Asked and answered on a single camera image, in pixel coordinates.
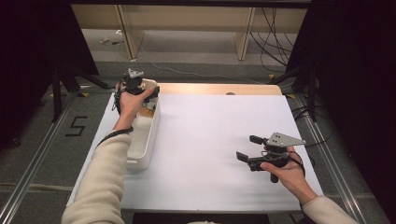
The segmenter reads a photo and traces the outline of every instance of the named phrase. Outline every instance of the sleeve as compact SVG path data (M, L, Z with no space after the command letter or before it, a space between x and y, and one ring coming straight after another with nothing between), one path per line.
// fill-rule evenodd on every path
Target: sleeve
M318 224L356 224L344 210L335 202L325 196L318 196L316 199L303 206L304 212Z
M119 134L100 144L78 186L76 198L65 210L62 223L123 223L120 201L129 134Z

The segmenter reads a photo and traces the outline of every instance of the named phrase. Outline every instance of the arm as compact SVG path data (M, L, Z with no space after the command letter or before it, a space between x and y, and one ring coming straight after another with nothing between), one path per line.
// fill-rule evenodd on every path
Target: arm
M288 151L294 151L294 148L288 147ZM295 153L290 153L290 155L295 160L300 160ZM282 185L300 201L304 212L316 223L357 223L338 204L327 197L318 196L306 182L301 167L293 161L289 161L282 168L263 162L261 168L276 175Z
M124 92L120 98L121 114L113 130L130 128L143 100L151 93L152 90L147 90L134 96ZM97 147L78 186L75 201L64 210L62 223L123 223L120 201L130 145L129 134L119 134Z

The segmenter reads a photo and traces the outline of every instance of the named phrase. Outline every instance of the black strap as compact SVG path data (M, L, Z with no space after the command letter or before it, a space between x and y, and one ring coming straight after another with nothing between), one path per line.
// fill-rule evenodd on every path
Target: black strap
M106 135L106 137L104 139L102 139L102 141L98 144L97 147L99 147L99 145L101 145L103 142L105 142L109 138L115 137L115 136L117 136L119 134L123 134L123 133L131 133L133 131L134 131L134 127L131 126L131 128L129 128L129 129L121 129L121 130L112 132L112 133Z

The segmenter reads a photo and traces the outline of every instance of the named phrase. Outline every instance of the white sleeve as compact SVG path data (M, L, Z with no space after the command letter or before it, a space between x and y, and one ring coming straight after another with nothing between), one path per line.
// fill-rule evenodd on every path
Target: white sleeve
M62 223L123 223L120 200L129 134L111 137L97 147L78 186L76 198L65 210Z
M316 199L303 206L304 212L317 224L356 224L335 202L325 196L318 196Z

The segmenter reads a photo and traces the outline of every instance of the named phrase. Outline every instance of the white table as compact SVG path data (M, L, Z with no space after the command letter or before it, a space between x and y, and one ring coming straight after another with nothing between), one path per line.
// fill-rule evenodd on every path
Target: white table
M80 176L97 142L117 120L112 103L111 98ZM280 183L272 183L269 173L250 172L235 155L261 155L262 146L248 141L252 134L270 137L279 132L301 138L284 96L160 94L160 104L150 165L127 171L122 208L250 214L300 210L294 196ZM304 147L295 148L303 158L307 181L322 194Z

